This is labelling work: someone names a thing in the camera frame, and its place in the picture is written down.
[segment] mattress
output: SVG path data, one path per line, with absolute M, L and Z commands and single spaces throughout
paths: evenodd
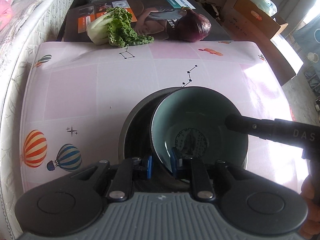
M 23 193 L 19 127 L 27 77 L 39 45 L 55 40 L 73 0 L 15 0 L 11 22 L 0 32 L 0 232 L 22 232 L 14 215 Z

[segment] screw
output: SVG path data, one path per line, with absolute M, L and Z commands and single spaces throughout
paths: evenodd
M 125 193 L 120 190 L 111 191 L 109 197 L 113 199 L 122 199 L 125 197 Z
M 202 199 L 211 199 L 213 198 L 213 193 L 210 191 L 199 191 L 197 196 Z

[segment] red onion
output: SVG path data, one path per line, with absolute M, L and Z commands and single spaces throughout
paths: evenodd
M 176 23 L 176 32 L 179 40 L 196 42 L 209 35 L 211 23 L 202 14 L 194 12 L 190 8 L 182 8 L 187 14 Z

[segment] bok choy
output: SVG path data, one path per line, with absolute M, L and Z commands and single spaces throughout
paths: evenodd
M 106 14 L 87 26 L 87 34 L 96 45 L 109 42 L 112 46 L 123 48 L 153 42 L 151 36 L 139 36 L 131 28 L 132 14 L 124 8 L 107 8 Z

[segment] pink tablecloth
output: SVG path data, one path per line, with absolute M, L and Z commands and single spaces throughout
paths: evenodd
M 157 90 L 185 84 L 222 93 L 242 115 L 292 120 L 276 77 L 252 42 L 155 41 L 128 49 L 43 43 L 22 111 L 24 190 L 67 174 L 68 168 L 100 159 L 117 163 L 120 130 L 133 107 Z M 299 191 L 308 175 L 301 154 L 299 148 L 250 136 L 247 169 Z M 55 167 L 57 158 L 67 164 Z M 54 171 L 46 167 L 50 161 Z

